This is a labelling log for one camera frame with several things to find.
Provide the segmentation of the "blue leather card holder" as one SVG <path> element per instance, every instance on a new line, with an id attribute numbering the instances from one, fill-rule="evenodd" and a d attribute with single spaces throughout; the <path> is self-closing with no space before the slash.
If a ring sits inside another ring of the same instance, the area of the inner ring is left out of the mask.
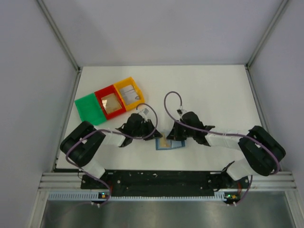
<path id="1" fill-rule="evenodd" d="M 168 134 L 170 133 L 169 131 L 162 131 L 162 133 L 165 133 L 166 136 L 168 136 Z M 174 149 L 179 149 L 179 148 L 183 148 L 185 147 L 185 141 L 171 141 L 171 148 L 170 149 L 167 149 L 167 150 L 174 150 Z M 160 150 L 159 149 L 159 139 L 156 139 L 155 140 L 155 148 L 157 151 L 167 151 L 167 150 Z"/>

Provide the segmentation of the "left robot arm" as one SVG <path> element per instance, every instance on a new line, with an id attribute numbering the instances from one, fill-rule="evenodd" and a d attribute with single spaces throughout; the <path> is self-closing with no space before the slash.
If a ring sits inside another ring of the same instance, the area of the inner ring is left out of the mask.
<path id="1" fill-rule="evenodd" d="M 105 168 L 94 158 L 97 150 L 101 145 L 123 148 L 132 143 L 134 138 L 149 141 L 162 138 L 162 134 L 145 114 L 134 113 L 115 132 L 99 131 L 88 121 L 83 121 L 62 141 L 60 150 L 73 164 L 92 176 L 93 185 L 103 188 L 107 185 L 108 177 Z"/>

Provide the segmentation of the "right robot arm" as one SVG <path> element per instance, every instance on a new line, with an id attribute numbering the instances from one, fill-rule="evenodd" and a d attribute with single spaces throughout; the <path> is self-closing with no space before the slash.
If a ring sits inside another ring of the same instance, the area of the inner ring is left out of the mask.
<path id="1" fill-rule="evenodd" d="M 168 140 L 184 141 L 192 138 L 200 145 L 223 147 L 241 151 L 244 158 L 230 162 L 222 172 L 222 183 L 233 188 L 243 177 L 259 174 L 269 176 L 280 170 L 285 157 L 284 148 L 261 126 L 236 131 L 204 125 L 192 111 L 178 110 L 180 119 L 174 122 Z"/>

